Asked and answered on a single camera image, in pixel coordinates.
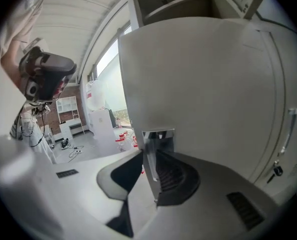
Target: refrigerator door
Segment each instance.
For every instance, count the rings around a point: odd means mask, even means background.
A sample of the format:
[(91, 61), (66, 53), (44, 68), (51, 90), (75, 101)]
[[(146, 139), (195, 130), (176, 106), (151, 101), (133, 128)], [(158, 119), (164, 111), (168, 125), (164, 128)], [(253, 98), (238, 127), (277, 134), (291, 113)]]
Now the refrigerator door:
[[(174, 129), (174, 152), (249, 179), (276, 142), (275, 78), (259, 31), (217, 18), (164, 20), (121, 37), (120, 62), (139, 148), (143, 132)], [(157, 199), (146, 155), (143, 163)]]
[[(279, 54), (285, 106), (281, 110), (284, 118), (276, 148), (255, 185), (283, 204), (297, 193), (297, 34), (282, 27), (269, 26), (264, 30), (271, 32), (267, 42)], [(268, 183), (275, 162), (281, 166), (283, 175)]]

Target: window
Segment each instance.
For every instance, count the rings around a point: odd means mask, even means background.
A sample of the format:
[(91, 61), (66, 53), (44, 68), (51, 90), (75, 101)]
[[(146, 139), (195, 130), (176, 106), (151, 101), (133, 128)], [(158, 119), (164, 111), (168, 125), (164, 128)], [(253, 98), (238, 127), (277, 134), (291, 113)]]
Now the window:
[(132, 27), (129, 26), (125, 31), (124, 31), (124, 35), (126, 35), (127, 33), (130, 33), (132, 31)]
[(132, 31), (130, 25), (120, 31), (110, 42), (111, 45), (102, 55), (93, 70), (88, 75), (88, 81), (96, 78), (104, 85), (105, 107), (112, 110), (115, 118), (119, 118), (123, 126), (131, 126), (127, 104), (124, 96), (122, 76), (119, 60), (119, 40), (118, 37), (126, 35)]
[(118, 40), (116, 39), (115, 42), (108, 48), (106, 53), (97, 63), (96, 65), (97, 77), (100, 76), (100, 74), (103, 72), (106, 66), (111, 62), (111, 60), (113, 60), (113, 58), (116, 55), (118, 55), (118, 53), (119, 53), (119, 47), (118, 47)]

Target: white ceiling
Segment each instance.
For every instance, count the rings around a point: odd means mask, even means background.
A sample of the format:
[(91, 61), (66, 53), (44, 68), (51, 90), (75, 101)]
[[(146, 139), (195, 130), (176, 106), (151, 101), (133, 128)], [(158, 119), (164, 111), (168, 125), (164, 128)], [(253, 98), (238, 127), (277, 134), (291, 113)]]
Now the white ceiling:
[(118, 1), (44, 0), (31, 40), (44, 38), (50, 53), (72, 59), (78, 71), (97, 28)]

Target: white cabinet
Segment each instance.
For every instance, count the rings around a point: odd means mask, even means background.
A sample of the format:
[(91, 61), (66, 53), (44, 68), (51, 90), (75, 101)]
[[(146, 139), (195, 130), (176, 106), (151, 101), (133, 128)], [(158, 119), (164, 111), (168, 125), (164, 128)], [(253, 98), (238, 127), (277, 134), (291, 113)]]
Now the white cabinet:
[(73, 138), (70, 130), (70, 126), (72, 125), (80, 124), (84, 132), (83, 124), (80, 119), (78, 103), (75, 96), (59, 98), (56, 101), (56, 108), (57, 108), (58, 120), (60, 123), (62, 122), (61, 121), (62, 113), (65, 113), (65, 112), (72, 113), (71, 120), (66, 120), (66, 123), (59, 125), (60, 131), (62, 133), (62, 137), (64, 139), (68, 138), (69, 140), (71, 140)]
[(183, 17), (251, 19), (262, 0), (128, 0), (132, 29)]

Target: floor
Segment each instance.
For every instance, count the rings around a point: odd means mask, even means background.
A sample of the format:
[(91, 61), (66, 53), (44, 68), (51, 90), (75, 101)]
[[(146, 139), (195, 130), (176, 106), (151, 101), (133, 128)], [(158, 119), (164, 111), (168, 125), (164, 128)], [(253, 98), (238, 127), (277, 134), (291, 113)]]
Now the floor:
[[(123, 132), (123, 130), (117, 130), (115, 135), (118, 136), (119, 131)], [(58, 164), (76, 163), (101, 157), (96, 151), (93, 133), (90, 131), (86, 131), (85, 134), (75, 135), (71, 146), (64, 150), (61, 150), (60, 143), (57, 142), (53, 152)], [(136, 235), (157, 212), (154, 196), (145, 171), (139, 176), (128, 195), (128, 207), (133, 232)]]
[(83, 133), (75, 135), (73, 143), (70, 144), (69, 148), (64, 150), (61, 149), (60, 142), (57, 142), (53, 149), (53, 153), (57, 164), (74, 163), (101, 157), (95, 149), (93, 133), (90, 131), (86, 131), (85, 135)]

